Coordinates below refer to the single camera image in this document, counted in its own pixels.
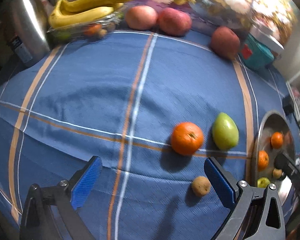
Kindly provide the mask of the teal plastic box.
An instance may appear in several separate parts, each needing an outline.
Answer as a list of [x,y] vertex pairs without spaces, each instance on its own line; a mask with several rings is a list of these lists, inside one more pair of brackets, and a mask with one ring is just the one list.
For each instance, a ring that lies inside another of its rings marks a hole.
[[274,61],[274,55],[264,44],[249,34],[239,52],[242,62],[251,70],[259,71]]

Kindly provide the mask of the yellow banana bunch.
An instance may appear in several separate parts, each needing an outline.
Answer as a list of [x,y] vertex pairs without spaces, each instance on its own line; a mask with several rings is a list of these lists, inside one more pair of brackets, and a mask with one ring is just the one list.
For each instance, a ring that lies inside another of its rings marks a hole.
[[49,16],[49,24],[57,29],[104,18],[132,0],[58,0]]

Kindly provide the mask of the steel thermos kettle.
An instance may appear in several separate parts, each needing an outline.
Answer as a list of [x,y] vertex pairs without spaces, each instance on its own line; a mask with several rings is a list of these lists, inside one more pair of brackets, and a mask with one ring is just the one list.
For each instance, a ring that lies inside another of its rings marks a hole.
[[45,7],[41,0],[8,0],[5,11],[6,42],[29,68],[51,50]]

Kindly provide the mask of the clear plastic fruit tray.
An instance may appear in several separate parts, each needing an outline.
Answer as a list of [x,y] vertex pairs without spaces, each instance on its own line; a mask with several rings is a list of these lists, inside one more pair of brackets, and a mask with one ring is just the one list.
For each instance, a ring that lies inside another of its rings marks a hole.
[[122,5],[117,11],[93,22],[74,24],[57,29],[50,28],[47,35],[54,44],[66,44],[79,40],[100,40],[108,33],[116,30],[123,20],[126,9],[127,6]]

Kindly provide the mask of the floral painting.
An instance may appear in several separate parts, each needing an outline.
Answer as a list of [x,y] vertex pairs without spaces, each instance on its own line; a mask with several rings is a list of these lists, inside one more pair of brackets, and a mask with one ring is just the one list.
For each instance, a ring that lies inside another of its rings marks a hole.
[[172,6],[189,12],[214,25],[232,30],[248,30],[263,23],[281,43],[286,44],[297,23],[292,0],[151,0],[160,6]]

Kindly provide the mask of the large steel plate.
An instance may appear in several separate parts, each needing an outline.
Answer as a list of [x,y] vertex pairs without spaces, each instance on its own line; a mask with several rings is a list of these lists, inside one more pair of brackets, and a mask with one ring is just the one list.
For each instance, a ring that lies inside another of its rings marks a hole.
[[[250,180],[253,186],[257,186],[258,179],[268,178],[271,183],[276,185],[281,203],[284,204],[292,188],[292,182],[285,174],[277,179],[273,177],[275,157],[280,152],[279,149],[274,149],[271,145],[271,136],[275,132],[282,133],[283,145],[281,149],[292,160],[295,160],[294,139],[286,120],[279,112],[268,111],[261,121],[255,138],[254,150],[251,155]],[[262,171],[258,169],[258,154],[260,151],[265,151],[269,157],[269,164]]]

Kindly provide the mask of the red apple middle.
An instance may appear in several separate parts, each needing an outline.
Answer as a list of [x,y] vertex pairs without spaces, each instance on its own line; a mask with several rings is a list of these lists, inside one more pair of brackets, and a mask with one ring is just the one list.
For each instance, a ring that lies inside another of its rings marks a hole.
[[165,8],[158,14],[158,26],[168,35],[184,36],[191,29],[192,20],[183,11]]

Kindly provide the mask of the white desk lamp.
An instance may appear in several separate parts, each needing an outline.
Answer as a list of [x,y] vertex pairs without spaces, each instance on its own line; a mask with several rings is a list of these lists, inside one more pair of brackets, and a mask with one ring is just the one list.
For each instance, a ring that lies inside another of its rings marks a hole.
[[253,27],[251,35],[264,44],[274,54],[281,54],[284,50],[280,42],[278,26],[288,21],[285,6],[282,0],[253,0]]

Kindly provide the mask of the blue plaid tablecloth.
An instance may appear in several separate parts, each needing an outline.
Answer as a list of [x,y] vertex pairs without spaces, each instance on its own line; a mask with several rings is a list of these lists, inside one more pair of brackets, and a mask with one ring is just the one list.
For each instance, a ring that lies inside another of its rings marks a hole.
[[[0,211],[19,227],[30,185],[56,185],[91,156],[103,168],[79,214],[96,239],[210,239],[228,211],[190,184],[215,157],[248,178],[248,145],[288,94],[274,68],[256,74],[209,51],[210,39],[119,30],[63,45],[30,68],[12,55],[0,73]],[[219,113],[239,131],[220,150]],[[191,156],[171,148],[174,127],[203,132]]]

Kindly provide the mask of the orange tangerine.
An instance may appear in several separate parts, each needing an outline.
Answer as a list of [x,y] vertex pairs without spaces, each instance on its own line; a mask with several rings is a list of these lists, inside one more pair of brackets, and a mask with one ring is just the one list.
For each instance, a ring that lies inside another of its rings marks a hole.
[[258,153],[258,171],[263,171],[269,165],[269,156],[266,151],[262,150]]
[[192,122],[177,124],[170,136],[171,148],[183,156],[194,155],[202,146],[204,135],[200,127]]
[[271,146],[274,149],[281,148],[283,145],[283,133],[282,132],[274,132],[270,139]]

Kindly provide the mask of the green pear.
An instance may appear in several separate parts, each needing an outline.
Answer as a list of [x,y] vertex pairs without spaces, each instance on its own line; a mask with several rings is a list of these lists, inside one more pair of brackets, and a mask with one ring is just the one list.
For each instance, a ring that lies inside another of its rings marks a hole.
[[266,188],[271,181],[267,177],[261,177],[257,180],[257,187]]
[[239,131],[235,122],[226,113],[219,113],[212,126],[212,137],[215,145],[223,151],[237,146]]

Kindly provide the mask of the pink apple left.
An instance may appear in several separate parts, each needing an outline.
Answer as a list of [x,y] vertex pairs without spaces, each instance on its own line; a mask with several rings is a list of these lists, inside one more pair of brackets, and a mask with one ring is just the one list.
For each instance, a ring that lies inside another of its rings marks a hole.
[[158,13],[147,5],[131,7],[125,14],[127,25],[134,30],[149,30],[157,23]]

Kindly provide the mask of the black power adapter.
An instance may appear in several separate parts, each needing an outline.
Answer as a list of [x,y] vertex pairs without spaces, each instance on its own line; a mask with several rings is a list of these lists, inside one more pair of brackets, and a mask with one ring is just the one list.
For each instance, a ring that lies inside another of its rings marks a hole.
[[294,113],[294,103],[290,95],[282,99],[282,108],[286,116]]

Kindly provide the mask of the dark red apple right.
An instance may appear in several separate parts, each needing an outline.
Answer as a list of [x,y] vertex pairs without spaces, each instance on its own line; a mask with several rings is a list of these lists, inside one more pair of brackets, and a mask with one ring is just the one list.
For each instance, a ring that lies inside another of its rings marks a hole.
[[239,48],[239,37],[228,27],[218,27],[211,36],[210,48],[220,57],[234,60]]

